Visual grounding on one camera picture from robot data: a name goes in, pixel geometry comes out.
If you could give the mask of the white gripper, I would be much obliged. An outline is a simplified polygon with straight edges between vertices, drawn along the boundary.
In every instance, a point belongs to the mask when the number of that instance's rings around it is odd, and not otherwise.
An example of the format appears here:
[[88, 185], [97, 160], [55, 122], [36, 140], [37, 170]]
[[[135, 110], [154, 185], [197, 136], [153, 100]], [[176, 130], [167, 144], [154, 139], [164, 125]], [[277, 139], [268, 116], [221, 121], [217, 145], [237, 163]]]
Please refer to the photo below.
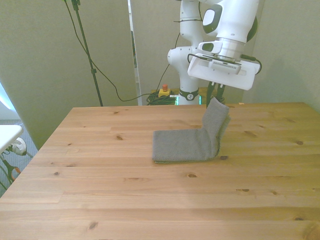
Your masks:
[[198, 53], [191, 59], [187, 73], [191, 77], [210, 81], [206, 92], [207, 108], [211, 102], [216, 83], [218, 83], [216, 99], [222, 103], [226, 86], [249, 90], [253, 86], [258, 71], [258, 63], [244, 60], [230, 63]]

